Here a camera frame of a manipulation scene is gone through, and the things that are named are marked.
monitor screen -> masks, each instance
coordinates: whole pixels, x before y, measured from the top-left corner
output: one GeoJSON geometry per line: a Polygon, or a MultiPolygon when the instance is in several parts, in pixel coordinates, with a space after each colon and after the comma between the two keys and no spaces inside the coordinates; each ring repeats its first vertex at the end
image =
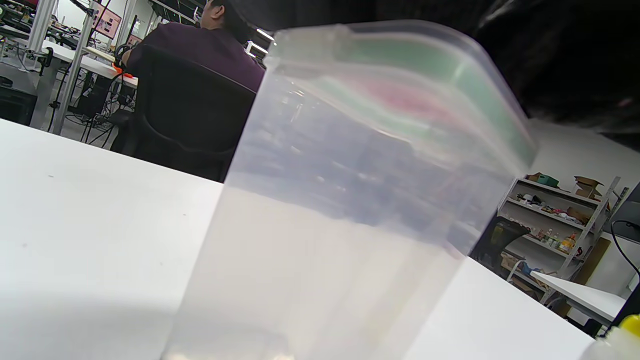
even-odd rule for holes
{"type": "Polygon", "coordinates": [[[104,6],[98,3],[94,4],[94,8],[98,9],[98,11],[93,14],[93,28],[110,39],[115,38],[116,31],[118,31],[122,18],[111,10],[105,10],[104,6]]]}
{"type": "Polygon", "coordinates": [[[135,36],[135,35],[130,35],[129,38],[127,39],[127,45],[130,47],[134,47],[136,45],[138,45],[140,42],[142,41],[141,38],[135,36]]]}

orange object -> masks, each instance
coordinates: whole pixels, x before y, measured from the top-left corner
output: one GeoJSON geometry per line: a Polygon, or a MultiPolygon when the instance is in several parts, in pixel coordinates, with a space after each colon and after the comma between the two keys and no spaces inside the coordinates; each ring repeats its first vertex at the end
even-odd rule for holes
{"type": "MultiPolygon", "coordinates": [[[[122,69],[117,67],[116,64],[111,63],[111,66],[113,66],[113,68],[116,69],[116,71],[118,72],[118,75],[122,74],[122,69]]],[[[124,73],[124,76],[126,76],[129,79],[133,79],[133,77],[134,77],[133,75],[127,74],[126,72],[124,73]]]]}

black hair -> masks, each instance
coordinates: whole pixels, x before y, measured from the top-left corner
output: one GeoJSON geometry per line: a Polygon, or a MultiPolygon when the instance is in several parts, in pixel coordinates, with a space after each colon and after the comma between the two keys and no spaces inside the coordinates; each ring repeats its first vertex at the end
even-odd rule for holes
{"type": "Polygon", "coordinates": [[[225,14],[222,28],[227,30],[240,43],[244,44],[251,39],[252,27],[249,26],[236,9],[227,0],[211,0],[211,6],[224,6],[225,14]]]}

black office chair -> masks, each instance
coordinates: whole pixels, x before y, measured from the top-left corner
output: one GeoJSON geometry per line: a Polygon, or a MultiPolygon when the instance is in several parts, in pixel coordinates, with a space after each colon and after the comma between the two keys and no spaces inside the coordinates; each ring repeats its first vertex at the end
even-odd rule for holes
{"type": "Polygon", "coordinates": [[[530,230],[504,217],[494,217],[487,225],[469,256],[496,274],[500,274],[502,251],[513,240],[529,234],[530,230]]]}
{"type": "Polygon", "coordinates": [[[143,45],[134,112],[117,111],[111,150],[224,182],[255,92],[143,45]]]}

clear plastic container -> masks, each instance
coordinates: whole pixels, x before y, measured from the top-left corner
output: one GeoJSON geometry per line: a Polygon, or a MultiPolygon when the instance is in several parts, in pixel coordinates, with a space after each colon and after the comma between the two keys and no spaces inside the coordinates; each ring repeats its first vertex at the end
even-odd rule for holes
{"type": "Polygon", "coordinates": [[[471,39],[281,31],[165,359],[400,359],[535,146],[471,39]]]}

